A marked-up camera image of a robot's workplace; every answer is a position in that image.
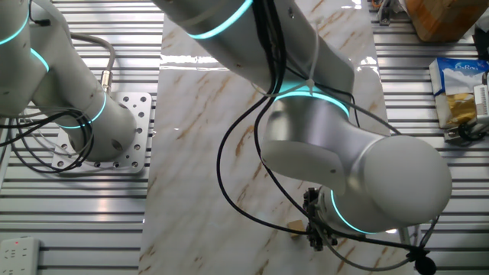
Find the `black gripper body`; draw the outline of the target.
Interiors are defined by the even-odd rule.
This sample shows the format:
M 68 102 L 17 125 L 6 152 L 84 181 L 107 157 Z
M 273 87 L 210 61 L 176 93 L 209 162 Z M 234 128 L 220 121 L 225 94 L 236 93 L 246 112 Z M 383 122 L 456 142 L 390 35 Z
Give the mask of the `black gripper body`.
M 308 188 L 303 194 L 303 209 L 309 216 L 306 227 L 307 240 L 310 238 L 328 239 L 330 245 L 337 245 L 337 238 L 328 230 L 319 217 L 319 189 Z

